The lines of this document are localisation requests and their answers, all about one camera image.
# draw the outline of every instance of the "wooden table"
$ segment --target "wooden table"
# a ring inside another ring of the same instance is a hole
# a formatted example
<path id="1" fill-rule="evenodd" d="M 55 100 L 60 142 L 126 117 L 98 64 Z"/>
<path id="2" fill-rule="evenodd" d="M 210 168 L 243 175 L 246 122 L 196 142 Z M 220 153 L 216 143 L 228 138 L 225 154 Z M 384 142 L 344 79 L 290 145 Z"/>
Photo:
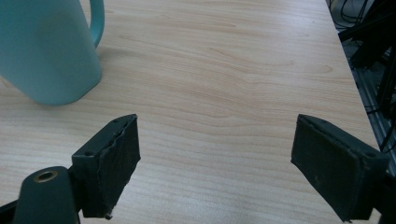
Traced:
<path id="1" fill-rule="evenodd" d="M 113 219 L 83 223 L 341 223 L 290 163 L 299 113 L 376 147 L 324 0 L 106 1 L 97 53 L 71 105 L 0 82 L 0 204 L 136 113 L 142 161 Z"/>

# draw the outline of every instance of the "gray floor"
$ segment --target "gray floor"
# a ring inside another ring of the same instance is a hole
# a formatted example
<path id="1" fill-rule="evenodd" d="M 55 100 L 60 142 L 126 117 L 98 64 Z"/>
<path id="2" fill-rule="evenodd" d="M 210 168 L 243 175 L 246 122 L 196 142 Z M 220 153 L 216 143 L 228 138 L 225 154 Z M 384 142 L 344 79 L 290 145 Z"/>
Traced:
<path id="1" fill-rule="evenodd" d="M 337 28 L 337 30 L 341 32 L 345 29 L 345 27 L 350 27 L 354 25 L 354 23 L 352 22 L 353 20 L 346 16 L 344 16 L 343 18 L 341 16 L 341 12 L 343 11 L 344 15 L 356 17 L 361 11 L 363 2 L 363 0 L 347 0 L 345 3 L 345 0 L 339 0 L 336 6 L 333 6 L 332 18 L 334 20 L 334 26 Z M 372 3 L 373 0 L 368 1 L 365 12 L 367 12 L 368 8 Z M 358 47 L 359 43 L 355 41 L 346 41 L 343 43 L 344 52 L 346 54 L 346 57 L 348 58 L 348 61 L 353 53 L 358 49 Z M 352 71 L 352 75 L 355 78 L 359 93 L 361 94 L 361 99 L 366 108 L 366 111 L 369 112 L 372 110 L 376 110 L 378 103 L 375 97 L 385 70 L 385 66 L 382 63 L 375 63 L 370 68 L 354 68 L 353 66 L 350 66 L 350 68 Z M 390 120 L 385 119 L 380 112 L 371 113 L 368 115 L 368 118 L 372 124 L 377 143 L 380 146 L 385 136 L 387 135 L 388 129 L 390 127 Z M 384 151 L 390 149 L 394 143 L 396 143 L 396 132 L 394 132 L 393 136 L 388 140 Z M 395 150 L 387 153 L 387 155 L 391 157 L 389 172 L 393 175 L 396 175 Z"/>

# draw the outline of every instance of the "ceramic mug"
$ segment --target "ceramic mug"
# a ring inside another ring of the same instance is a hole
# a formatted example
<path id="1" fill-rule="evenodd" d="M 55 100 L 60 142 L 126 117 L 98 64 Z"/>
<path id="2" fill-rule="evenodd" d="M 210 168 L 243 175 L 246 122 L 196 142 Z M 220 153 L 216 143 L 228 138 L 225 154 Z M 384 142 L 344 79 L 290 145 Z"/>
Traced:
<path id="1" fill-rule="evenodd" d="M 104 3 L 90 3 L 88 27 L 78 0 L 1 0 L 0 75 L 40 104 L 80 99 L 102 75 Z"/>

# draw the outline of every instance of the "light wood grain surface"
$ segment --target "light wood grain surface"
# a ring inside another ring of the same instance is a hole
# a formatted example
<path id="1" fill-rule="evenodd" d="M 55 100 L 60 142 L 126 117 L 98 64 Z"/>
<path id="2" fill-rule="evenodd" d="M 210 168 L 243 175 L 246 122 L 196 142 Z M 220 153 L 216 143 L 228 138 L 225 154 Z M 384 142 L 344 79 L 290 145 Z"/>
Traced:
<path id="1" fill-rule="evenodd" d="M 290 163 L 299 113 L 376 147 L 324 0 L 106 1 L 97 53 L 103 78 L 71 105 L 1 80 L 0 204 L 136 113 L 142 161 L 113 219 L 83 223 L 341 223 Z"/>

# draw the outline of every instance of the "mug handle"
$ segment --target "mug handle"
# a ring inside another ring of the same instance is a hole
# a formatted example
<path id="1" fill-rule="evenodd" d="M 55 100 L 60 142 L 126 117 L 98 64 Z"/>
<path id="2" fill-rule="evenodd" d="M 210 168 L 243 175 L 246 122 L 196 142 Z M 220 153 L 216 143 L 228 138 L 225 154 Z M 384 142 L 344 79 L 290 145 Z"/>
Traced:
<path id="1" fill-rule="evenodd" d="M 91 37 L 95 47 L 98 47 L 105 28 L 105 4 L 103 0 L 90 0 L 91 6 Z"/>

